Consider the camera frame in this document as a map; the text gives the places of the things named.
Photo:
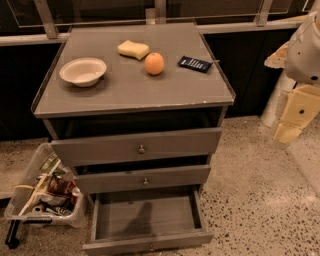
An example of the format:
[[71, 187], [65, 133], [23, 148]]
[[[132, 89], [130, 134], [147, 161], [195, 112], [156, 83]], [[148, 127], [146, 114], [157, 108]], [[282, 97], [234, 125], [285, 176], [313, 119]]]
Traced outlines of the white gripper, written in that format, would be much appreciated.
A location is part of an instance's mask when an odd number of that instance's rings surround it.
[[[284, 68], [287, 50], [288, 42], [268, 56], [264, 65], [274, 69]], [[292, 143], [319, 112], [320, 87], [300, 84], [288, 95], [288, 101], [275, 131], [274, 139], [282, 144]]]

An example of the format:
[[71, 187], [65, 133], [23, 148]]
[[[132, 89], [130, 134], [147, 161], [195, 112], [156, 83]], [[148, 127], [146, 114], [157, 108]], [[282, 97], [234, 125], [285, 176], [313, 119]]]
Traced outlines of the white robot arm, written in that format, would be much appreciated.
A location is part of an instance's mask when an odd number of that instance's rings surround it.
[[282, 68], [297, 83], [288, 93], [273, 139], [281, 144], [295, 141], [320, 112], [320, 6], [316, 0], [292, 35], [264, 62]]

